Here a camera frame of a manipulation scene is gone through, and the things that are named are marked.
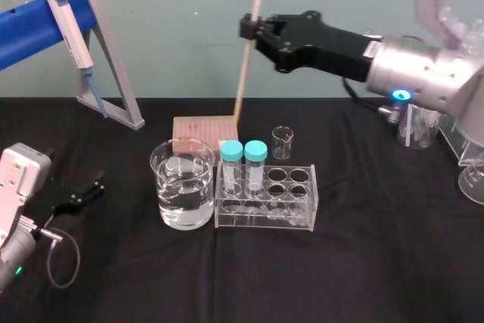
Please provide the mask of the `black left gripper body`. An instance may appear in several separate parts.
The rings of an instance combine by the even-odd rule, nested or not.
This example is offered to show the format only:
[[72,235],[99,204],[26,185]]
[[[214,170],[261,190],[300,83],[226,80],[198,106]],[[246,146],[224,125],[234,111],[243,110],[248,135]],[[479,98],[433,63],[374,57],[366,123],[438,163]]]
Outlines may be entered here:
[[34,196],[34,220],[48,221],[62,214],[76,213],[76,192],[64,182],[49,179]]

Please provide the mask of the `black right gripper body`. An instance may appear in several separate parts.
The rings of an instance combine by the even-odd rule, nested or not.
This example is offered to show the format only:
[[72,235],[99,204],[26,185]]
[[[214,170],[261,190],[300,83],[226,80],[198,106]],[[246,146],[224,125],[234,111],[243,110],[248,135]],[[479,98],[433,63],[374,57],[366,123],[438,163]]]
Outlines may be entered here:
[[365,82],[372,58],[367,49],[373,39],[329,26],[321,13],[275,14],[257,24],[256,50],[279,73],[312,68],[357,82]]

